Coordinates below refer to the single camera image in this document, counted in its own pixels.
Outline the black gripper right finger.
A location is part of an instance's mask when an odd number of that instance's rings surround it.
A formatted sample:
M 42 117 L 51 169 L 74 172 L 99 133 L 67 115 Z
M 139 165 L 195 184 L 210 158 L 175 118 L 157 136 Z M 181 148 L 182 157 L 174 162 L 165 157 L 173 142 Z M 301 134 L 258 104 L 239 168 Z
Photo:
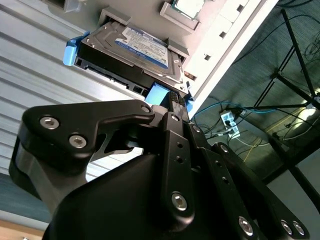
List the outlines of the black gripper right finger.
M 210 146 L 203 131 L 190 122 L 185 99 L 178 97 L 191 163 L 200 166 L 197 190 L 218 240 L 308 240 L 304 224 L 225 144 Z

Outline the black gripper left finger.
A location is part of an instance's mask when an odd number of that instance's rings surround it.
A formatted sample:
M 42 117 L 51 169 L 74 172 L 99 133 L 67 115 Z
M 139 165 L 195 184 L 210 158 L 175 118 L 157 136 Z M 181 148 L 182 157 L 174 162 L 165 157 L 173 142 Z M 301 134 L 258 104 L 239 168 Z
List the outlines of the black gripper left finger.
M 36 106 L 22 116 L 9 173 L 54 213 L 73 191 L 136 157 L 190 158 L 178 95 Z

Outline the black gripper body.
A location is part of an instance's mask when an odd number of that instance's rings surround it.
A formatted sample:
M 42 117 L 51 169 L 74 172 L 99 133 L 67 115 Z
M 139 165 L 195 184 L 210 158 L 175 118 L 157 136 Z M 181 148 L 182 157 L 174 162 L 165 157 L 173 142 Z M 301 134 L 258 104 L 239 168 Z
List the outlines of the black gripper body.
M 46 240 L 238 240 L 238 218 L 189 156 L 147 154 L 74 190 Z

